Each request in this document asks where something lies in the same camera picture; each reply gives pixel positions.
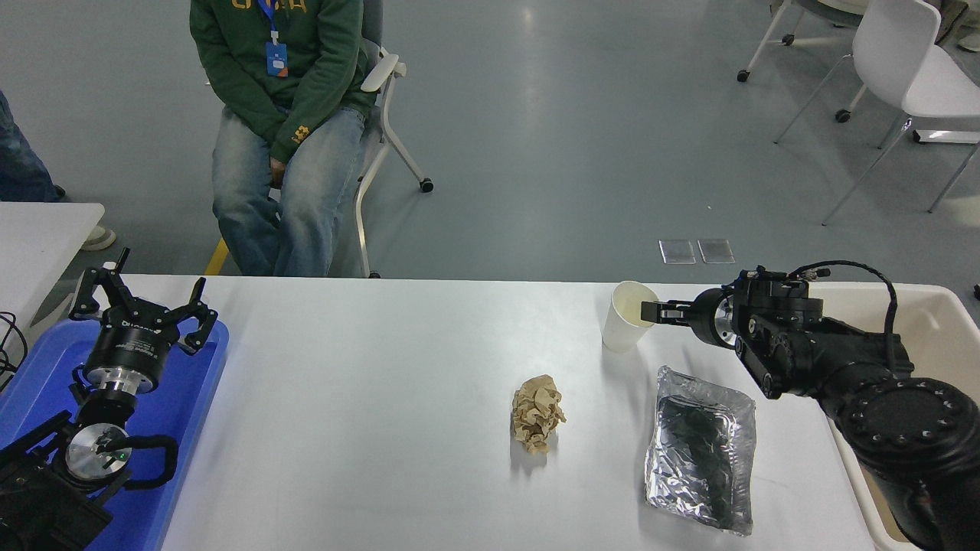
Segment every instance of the paper cup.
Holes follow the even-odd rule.
[[[623,281],[612,291],[610,312],[603,326],[603,344],[613,352],[627,352],[636,346],[653,322],[640,319],[640,303],[656,302],[657,293],[643,283]]]

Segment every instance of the crumpled paper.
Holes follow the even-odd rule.
[[[548,435],[559,422],[566,422],[558,405],[561,401],[562,394],[551,376],[525,381],[514,393],[514,440],[523,443],[524,449],[532,454],[548,453]]]

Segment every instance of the foil container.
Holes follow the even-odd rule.
[[[656,426],[644,469],[647,501],[703,525],[751,534],[756,403],[667,366],[657,382]]]

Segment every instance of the id badge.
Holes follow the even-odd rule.
[[[282,42],[273,44],[266,42],[266,72],[269,76],[286,78],[289,75],[289,65],[286,62],[286,45]]]

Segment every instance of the jeans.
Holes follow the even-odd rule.
[[[214,213],[245,276],[323,277],[361,165],[364,116],[342,107],[286,165],[279,201],[269,197],[269,145],[224,108],[215,146]]]
[[[10,104],[0,91],[0,201],[58,201],[44,163],[30,149],[14,123]]]

